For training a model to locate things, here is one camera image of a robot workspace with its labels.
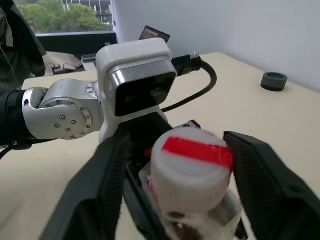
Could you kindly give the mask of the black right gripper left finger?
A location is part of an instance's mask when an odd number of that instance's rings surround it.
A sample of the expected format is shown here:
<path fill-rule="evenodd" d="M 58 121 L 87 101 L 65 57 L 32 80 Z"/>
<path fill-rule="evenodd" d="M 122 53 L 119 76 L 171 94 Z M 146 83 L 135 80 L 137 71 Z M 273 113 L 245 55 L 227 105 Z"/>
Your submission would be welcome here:
<path fill-rule="evenodd" d="M 73 177 L 41 240 L 115 240 L 130 137 L 113 136 Z"/>

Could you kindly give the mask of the person in dark jacket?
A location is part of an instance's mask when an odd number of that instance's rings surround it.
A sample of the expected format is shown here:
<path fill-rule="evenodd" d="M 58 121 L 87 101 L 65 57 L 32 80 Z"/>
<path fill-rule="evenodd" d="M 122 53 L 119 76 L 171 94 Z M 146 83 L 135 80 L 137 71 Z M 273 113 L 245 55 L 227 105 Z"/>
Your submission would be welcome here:
<path fill-rule="evenodd" d="M 0 92 L 45 75 L 46 50 L 13 0 L 0 0 Z"/>

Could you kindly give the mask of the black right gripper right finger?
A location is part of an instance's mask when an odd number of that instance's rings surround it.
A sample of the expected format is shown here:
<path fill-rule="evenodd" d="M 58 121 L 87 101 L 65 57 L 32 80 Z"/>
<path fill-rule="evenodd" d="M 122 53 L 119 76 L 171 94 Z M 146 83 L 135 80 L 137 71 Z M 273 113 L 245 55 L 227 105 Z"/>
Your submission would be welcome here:
<path fill-rule="evenodd" d="M 320 199 L 266 143 L 226 131 L 237 190 L 256 240 L 320 240 Z"/>

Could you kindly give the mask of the clear bottle with red tape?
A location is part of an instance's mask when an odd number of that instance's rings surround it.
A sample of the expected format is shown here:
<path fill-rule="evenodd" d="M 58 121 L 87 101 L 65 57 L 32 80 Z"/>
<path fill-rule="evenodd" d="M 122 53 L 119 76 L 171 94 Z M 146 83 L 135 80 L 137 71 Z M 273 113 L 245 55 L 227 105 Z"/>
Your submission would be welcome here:
<path fill-rule="evenodd" d="M 229 190 L 233 167 L 227 144 L 200 128 L 157 139 L 139 179 L 169 240 L 235 240 L 242 205 Z"/>

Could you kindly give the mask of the black round cap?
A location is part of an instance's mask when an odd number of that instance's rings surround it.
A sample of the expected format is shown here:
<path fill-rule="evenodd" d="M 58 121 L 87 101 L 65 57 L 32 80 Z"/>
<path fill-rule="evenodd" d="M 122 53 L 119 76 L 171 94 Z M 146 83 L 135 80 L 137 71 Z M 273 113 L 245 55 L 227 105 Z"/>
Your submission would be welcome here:
<path fill-rule="evenodd" d="M 285 89 L 288 77 L 278 72 L 265 72 L 260 86 L 268 91 L 282 92 Z"/>

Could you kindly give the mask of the dark framed picture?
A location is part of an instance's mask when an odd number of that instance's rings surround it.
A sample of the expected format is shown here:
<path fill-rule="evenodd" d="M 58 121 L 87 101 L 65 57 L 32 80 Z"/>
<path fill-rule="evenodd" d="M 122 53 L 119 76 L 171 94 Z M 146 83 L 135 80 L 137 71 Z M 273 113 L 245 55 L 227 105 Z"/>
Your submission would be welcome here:
<path fill-rule="evenodd" d="M 169 34 L 166 34 L 162 31 L 156 30 L 155 28 L 152 28 L 146 25 L 138 40 L 140 41 L 140 40 L 146 40 L 146 39 L 160 38 L 167 43 L 170 37 L 171 36 Z"/>

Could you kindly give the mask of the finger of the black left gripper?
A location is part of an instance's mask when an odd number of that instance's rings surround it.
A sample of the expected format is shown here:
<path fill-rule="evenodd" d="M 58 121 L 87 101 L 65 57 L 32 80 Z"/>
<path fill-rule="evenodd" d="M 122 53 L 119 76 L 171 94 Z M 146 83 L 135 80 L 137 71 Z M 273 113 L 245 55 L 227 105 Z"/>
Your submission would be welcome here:
<path fill-rule="evenodd" d="M 168 240 L 139 179 L 139 172 L 150 162 L 150 156 L 151 150 L 145 149 L 128 159 L 123 197 L 137 230 L 145 240 Z"/>
<path fill-rule="evenodd" d="M 195 120 L 190 120 L 187 123 L 183 125 L 184 128 L 197 128 L 201 129 L 201 126 L 195 121 Z"/>

